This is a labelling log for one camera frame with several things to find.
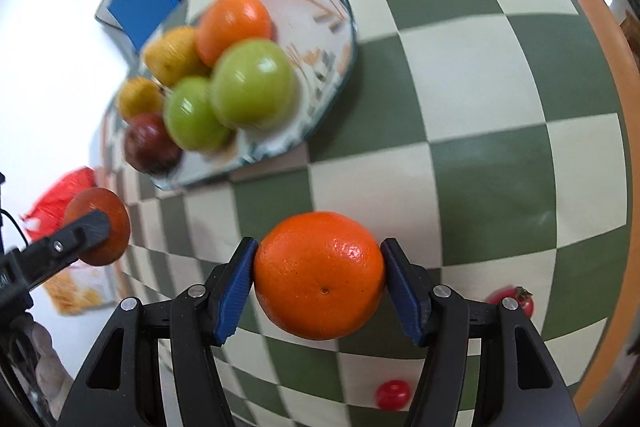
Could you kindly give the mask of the brown-red round fruit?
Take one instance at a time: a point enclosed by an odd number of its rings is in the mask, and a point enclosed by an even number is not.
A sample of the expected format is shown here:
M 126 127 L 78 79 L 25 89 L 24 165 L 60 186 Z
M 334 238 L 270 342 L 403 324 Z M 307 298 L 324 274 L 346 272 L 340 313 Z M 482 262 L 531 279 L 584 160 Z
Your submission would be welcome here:
M 119 197 L 104 187 L 91 187 L 76 195 L 65 209 L 63 225 L 85 216 L 93 210 L 101 210 L 110 220 L 111 232 L 108 239 L 79 259 L 87 265 L 103 267 L 118 260 L 127 249 L 130 239 L 130 220 L 127 209 Z

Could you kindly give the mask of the cherry tomato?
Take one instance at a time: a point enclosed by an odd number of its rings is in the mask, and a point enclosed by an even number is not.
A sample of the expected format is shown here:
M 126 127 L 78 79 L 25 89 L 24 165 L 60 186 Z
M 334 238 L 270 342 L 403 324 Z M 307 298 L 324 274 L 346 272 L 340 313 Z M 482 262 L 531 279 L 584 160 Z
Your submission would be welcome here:
M 406 381 L 392 379 L 375 390 L 375 404 L 382 411 L 400 411 L 411 400 L 411 388 Z
M 533 294 L 523 286 L 510 285 L 497 289 L 486 298 L 486 303 L 496 305 L 506 298 L 515 300 L 526 314 L 526 317 L 533 316 L 535 311 Z

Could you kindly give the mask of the dark red apple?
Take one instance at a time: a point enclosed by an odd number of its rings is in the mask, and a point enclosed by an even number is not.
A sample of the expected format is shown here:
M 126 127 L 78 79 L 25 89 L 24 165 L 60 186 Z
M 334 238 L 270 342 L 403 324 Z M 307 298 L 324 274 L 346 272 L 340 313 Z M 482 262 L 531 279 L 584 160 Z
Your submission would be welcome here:
M 166 176 L 182 158 L 182 150 L 172 141 L 161 113 L 140 114 L 130 120 L 124 154 L 132 168 L 150 176 Z

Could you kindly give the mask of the yellow lemon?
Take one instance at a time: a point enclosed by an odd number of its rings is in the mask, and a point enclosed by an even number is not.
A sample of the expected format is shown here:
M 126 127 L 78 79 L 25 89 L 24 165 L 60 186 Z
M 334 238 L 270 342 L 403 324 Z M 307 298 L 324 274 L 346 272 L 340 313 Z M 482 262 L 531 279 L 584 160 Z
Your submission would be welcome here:
M 116 105 L 124 121 L 163 109 L 164 96 L 160 86 L 144 77 L 131 78 L 124 82 L 116 96 Z

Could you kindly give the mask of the green apple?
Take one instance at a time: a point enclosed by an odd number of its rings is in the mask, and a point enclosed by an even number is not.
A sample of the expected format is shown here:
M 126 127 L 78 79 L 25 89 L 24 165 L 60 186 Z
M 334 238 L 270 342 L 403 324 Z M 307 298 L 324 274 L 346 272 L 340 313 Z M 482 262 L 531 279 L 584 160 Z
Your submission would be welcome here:
M 210 101 L 212 80 L 191 76 L 181 80 L 166 98 L 164 123 L 181 150 L 213 154 L 226 147 L 233 131 L 221 124 Z
M 295 86 L 295 72 L 280 46 L 269 39 L 249 38 L 218 58 L 210 101 L 221 124 L 266 129 L 288 115 Z

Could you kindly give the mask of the orange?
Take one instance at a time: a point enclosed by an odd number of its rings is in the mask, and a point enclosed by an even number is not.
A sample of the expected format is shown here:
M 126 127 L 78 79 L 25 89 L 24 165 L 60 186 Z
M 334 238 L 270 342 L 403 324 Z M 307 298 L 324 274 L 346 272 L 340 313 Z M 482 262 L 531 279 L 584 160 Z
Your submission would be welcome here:
M 336 212 L 280 222 L 254 259 L 258 303 L 280 329 L 309 340 L 356 332 L 382 299 L 385 265 L 374 236 Z
M 271 17 L 262 2 L 217 0 L 198 23 L 195 49 L 202 62 L 213 67 L 229 46 L 248 38 L 271 36 Z

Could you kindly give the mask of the yellow pear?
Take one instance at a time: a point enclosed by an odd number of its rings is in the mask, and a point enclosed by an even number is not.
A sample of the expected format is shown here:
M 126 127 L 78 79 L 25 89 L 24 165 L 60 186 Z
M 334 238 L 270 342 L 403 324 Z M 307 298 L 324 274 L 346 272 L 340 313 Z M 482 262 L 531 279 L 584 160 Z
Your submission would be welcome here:
M 198 56 L 195 41 L 194 27 L 171 28 L 143 48 L 142 62 L 166 88 L 174 87 L 186 77 L 208 76 L 210 67 Z

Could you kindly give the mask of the grey fuzzy slippers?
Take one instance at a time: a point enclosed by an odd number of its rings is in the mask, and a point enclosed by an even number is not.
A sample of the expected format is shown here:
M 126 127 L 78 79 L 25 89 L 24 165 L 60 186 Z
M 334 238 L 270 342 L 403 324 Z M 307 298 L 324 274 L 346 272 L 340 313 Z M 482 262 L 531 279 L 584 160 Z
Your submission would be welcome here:
M 47 329 L 34 322 L 27 327 L 27 334 L 38 357 L 35 368 L 37 385 L 47 400 L 51 415 L 59 419 L 74 380 L 53 348 Z

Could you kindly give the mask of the red plastic bag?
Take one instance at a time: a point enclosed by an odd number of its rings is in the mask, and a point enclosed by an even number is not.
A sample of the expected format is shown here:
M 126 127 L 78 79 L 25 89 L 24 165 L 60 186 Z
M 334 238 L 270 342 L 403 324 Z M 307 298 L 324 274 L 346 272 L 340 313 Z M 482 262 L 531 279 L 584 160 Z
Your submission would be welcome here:
M 58 179 L 21 217 L 29 239 L 35 242 L 55 232 L 62 225 L 70 201 L 95 185 L 94 170 L 90 167 L 82 167 Z

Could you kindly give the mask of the snack box with chips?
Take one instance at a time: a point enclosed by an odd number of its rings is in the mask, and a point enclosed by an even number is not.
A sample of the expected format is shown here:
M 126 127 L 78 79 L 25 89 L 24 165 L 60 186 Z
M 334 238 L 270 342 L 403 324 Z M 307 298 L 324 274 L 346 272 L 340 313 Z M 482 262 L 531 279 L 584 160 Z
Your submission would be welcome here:
M 54 309 L 61 315 L 78 315 L 114 303 L 116 291 L 109 269 L 80 261 L 43 283 Z

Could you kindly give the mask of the green white checkered tablecloth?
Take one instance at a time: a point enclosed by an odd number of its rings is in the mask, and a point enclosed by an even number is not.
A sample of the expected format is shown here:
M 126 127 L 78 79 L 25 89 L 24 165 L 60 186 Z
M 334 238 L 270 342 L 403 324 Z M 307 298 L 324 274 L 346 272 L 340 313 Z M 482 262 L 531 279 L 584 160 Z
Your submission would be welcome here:
M 186 0 L 169 26 L 213 0 Z M 309 141 L 200 187 L 163 192 L 103 121 L 106 184 L 126 202 L 125 291 L 171 298 L 245 235 L 343 213 L 461 295 L 521 285 L 585 407 L 637 308 L 639 83 L 602 0 L 349 0 L 358 61 Z

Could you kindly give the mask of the blue folded mat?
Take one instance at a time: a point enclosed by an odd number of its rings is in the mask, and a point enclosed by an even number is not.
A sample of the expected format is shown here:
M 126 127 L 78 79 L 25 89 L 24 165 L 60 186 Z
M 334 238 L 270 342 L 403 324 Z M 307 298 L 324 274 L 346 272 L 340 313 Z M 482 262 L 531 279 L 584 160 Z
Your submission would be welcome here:
M 178 5 L 179 0 L 111 0 L 106 8 L 140 53 L 157 26 Z

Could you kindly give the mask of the oval deer-pattern plate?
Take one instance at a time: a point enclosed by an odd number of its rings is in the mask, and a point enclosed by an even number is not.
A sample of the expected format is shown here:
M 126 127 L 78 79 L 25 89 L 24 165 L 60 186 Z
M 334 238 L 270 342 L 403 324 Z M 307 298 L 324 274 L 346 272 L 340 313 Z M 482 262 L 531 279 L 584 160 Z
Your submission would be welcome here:
M 288 153 L 329 113 L 356 62 L 348 0 L 208 0 L 185 24 L 148 43 L 176 37 L 184 47 L 166 79 L 141 60 L 136 74 L 164 105 L 167 143 L 138 165 L 160 190 L 219 178 Z

